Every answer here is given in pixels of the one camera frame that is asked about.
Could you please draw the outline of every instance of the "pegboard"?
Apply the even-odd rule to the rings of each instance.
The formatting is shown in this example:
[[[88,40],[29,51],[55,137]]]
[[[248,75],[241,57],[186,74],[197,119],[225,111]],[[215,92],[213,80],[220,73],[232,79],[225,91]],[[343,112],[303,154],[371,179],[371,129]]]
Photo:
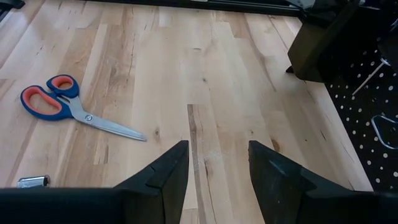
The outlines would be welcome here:
[[[340,63],[339,76],[326,88],[353,143],[373,189],[398,191],[398,150],[383,146],[372,118],[383,115],[398,121],[398,79],[392,67],[383,65],[354,96],[353,92],[381,64],[377,45],[355,53]],[[384,142],[398,147],[398,125],[375,118]]]

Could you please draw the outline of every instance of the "scissor blade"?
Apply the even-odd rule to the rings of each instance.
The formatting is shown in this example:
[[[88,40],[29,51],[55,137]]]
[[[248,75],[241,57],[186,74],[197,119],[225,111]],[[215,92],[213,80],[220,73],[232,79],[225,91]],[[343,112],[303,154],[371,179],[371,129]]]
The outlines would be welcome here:
[[[78,121],[81,121],[85,124],[89,124],[91,126],[94,126],[98,129],[104,130],[104,131],[109,131],[113,134],[118,134],[120,136],[124,136],[127,138],[132,138],[132,139],[137,139],[141,141],[146,141],[147,138],[139,133],[138,131],[135,131],[133,129],[127,128],[125,126],[122,126],[118,123],[109,121],[107,119],[99,118],[95,115],[87,113],[87,115],[83,119],[78,119],[75,117]]]

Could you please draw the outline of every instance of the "scissor handle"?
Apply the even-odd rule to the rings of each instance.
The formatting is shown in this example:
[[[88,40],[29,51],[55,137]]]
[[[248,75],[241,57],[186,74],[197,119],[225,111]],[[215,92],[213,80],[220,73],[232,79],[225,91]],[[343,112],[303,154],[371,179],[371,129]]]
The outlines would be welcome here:
[[[60,88],[64,83],[69,83],[71,86],[66,89]],[[79,95],[79,84],[70,75],[54,76],[47,81],[46,85],[58,96],[74,98]]]
[[[55,113],[46,113],[34,108],[30,103],[32,95],[38,93],[48,104],[56,107]],[[57,99],[57,94],[47,93],[41,86],[33,85],[27,87],[21,93],[21,102],[24,108],[33,116],[47,121],[58,121],[65,118],[72,118],[69,106]]]

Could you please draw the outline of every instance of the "wood grain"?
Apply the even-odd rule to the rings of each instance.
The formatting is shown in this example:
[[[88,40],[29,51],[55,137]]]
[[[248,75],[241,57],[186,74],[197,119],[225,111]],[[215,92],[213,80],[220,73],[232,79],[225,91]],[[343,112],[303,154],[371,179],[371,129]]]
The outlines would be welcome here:
[[[0,22],[0,186],[49,174],[55,187],[111,187],[188,139],[181,223],[263,223],[249,176],[253,139],[344,187],[372,190],[324,85],[284,72],[300,26],[291,17],[27,1]],[[33,118],[19,94],[58,73],[78,80],[84,109],[149,140]]]

